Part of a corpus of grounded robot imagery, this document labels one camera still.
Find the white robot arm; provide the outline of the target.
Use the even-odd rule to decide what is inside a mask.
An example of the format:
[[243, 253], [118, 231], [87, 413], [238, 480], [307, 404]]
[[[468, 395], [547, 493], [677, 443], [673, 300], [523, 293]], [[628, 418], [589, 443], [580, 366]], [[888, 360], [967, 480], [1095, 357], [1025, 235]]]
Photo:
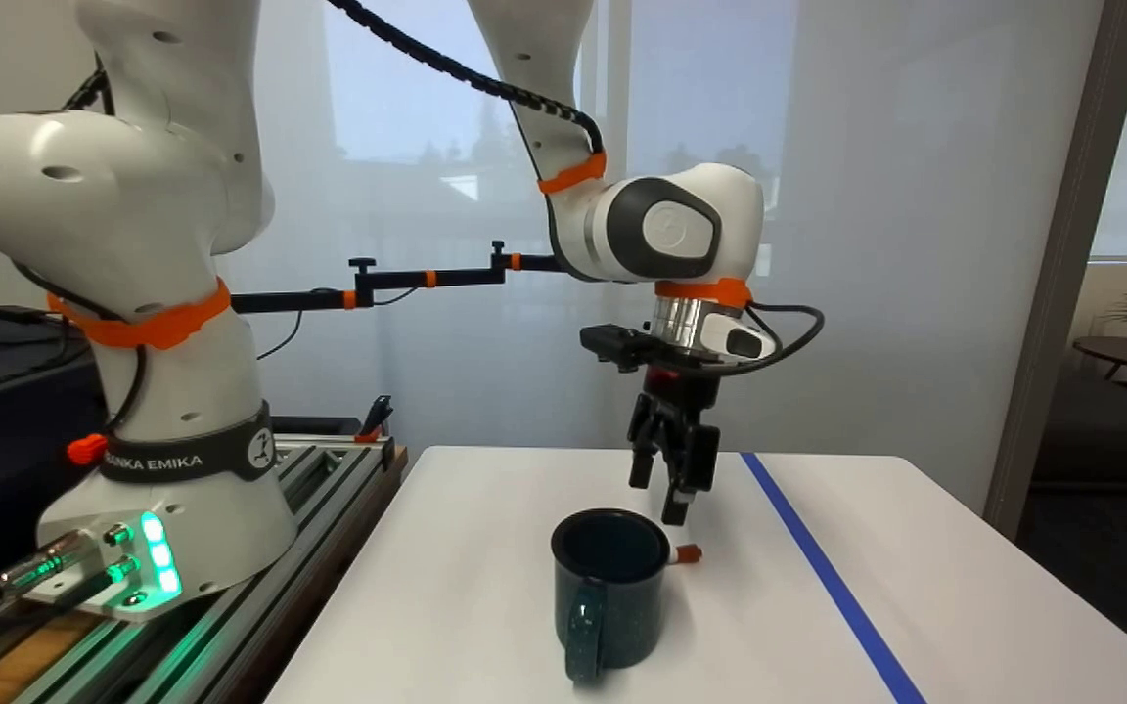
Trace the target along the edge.
[[[547, 267], [647, 280], [647, 327], [581, 344], [647, 375], [768, 366], [748, 272], [759, 185], [730, 165], [611, 181], [576, 107], [589, 0], [468, 0], [490, 70], [332, 0], [404, 53], [511, 107], [547, 208]], [[87, 476], [41, 510], [37, 551], [0, 587], [56, 611], [148, 623], [264, 571], [297, 537], [249, 327], [216, 259], [270, 220], [255, 117], [259, 0], [73, 0], [100, 115], [0, 115], [0, 253], [93, 351], [109, 418], [70, 456]]]

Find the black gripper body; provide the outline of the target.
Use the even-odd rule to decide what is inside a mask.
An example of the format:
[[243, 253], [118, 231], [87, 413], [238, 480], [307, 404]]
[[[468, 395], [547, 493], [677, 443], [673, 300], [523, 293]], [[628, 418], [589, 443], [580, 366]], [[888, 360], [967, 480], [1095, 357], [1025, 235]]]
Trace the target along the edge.
[[628, 431], [653, 431], [658, 456], [707, 456], [716, 474], [718, 431], [703, 425], [699, 413], [716, 404], [718, 383], [710, 375], [682, 366], [648, 366], [633, 404]]

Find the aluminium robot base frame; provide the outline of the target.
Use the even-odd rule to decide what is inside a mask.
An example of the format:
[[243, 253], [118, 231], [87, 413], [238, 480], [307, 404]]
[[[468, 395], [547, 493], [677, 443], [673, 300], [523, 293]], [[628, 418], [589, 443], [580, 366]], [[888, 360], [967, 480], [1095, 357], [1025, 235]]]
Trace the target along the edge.
[[161, 503], [73, 533], [0, 575], [0, 704], [249, 704], [404, 480], [391, 443], [293, 443], [273, 469], [293, 541], [259, 575], [216, 587], [185, 563], [189, 514]]

